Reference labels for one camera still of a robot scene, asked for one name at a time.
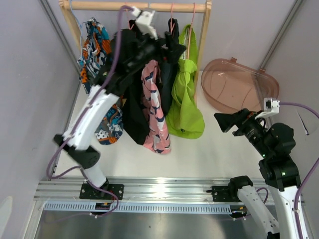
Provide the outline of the lime green shorts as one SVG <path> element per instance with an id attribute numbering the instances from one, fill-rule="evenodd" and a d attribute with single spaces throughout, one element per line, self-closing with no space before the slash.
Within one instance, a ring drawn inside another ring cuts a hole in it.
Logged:
<path id="1" fill-rule="evenodd" d="M 186 25 L 179 36 L 179 44 L 188 43 L 190 24 Z M 178 61 L 177 75 L 172 88 L 172 104 L 166 115 L 167 128 L 170 134 L 198 139 L 205 129 L 205 122 L 201 111 L 195 102 L 195 75 L 197 72 L 197 42 L 192 28 L 189 59 L 186 58 L 187 49 Z"/>

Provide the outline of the pink shark print shorts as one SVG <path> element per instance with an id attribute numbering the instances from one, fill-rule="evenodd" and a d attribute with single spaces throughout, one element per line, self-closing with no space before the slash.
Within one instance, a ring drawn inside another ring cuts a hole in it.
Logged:
<path id="1" fill-rule="evenodd" d="M 143 114 L 149 124 L 150 130 L 143 146 L 157 154 L 168 154 L 171 152 L 171 141 L 165 116 L 161 108 L 160 91 L 156 85 L 159 76 L 160 67 L 155 60 L 147 63 L 142 70 Z"/>

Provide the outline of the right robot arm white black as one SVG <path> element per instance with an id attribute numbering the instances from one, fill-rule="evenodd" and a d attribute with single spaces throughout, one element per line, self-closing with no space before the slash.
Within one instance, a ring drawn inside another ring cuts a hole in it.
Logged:
<path id="1" fill-rule="evenodd" d="M 284 123 L 275 123 L 269 129 L 260 122 L 279 113 L 279 107 L 265 107 L 253 112 L 242 109 L 233 114 L 215 113 L 222 132 L 233 126 L 234 136 L 245 136 L 262 156 L 259 169 L 272 194 L 277 217 L 257 198 L 257 191 L 248 176 L 231 178 L 228 197 L 244 203 L 267 239 L 309 238 L 301 194 L 309 175 L 300 179 L 299 170 L 290 156 L 295 147 L 294 130 Z"/>

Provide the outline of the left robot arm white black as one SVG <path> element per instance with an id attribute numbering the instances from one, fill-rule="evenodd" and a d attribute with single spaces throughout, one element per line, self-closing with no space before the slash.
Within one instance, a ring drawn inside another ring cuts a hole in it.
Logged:
<path id="1" fill-rule="evenodd" d="M 137 38 L 134 31 L 119 30 L 112 39 L 112 61 L 105 63 L 106 75 L 98 75 L 75 123 L 63 134 L 54 136 L 59 150 L 64 150 L 78 164 L 91 186 L 91 194 L 103 199 L 108 194 L 107 177 L 98 161 L 100 153 L 93 148 L 91 137 L 105 113 L 118 101 L 132 83 L 133 75 L 151 60 L 176 63 L 186 47 L 166 31 L 164 37 L 144 34 Z"/>

